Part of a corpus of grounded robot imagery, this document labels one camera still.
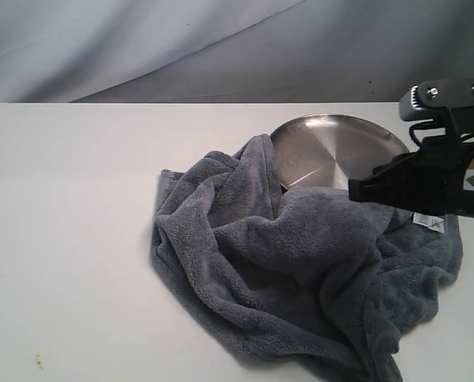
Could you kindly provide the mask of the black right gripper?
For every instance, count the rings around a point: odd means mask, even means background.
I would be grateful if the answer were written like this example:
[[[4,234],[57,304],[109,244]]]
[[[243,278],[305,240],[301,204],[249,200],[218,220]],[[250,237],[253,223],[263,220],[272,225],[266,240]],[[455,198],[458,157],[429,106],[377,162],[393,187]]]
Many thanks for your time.
[[[474,141],[426,137],[369,177],[350,179],[351,201],[374,202],[430,216],[474,218]]]

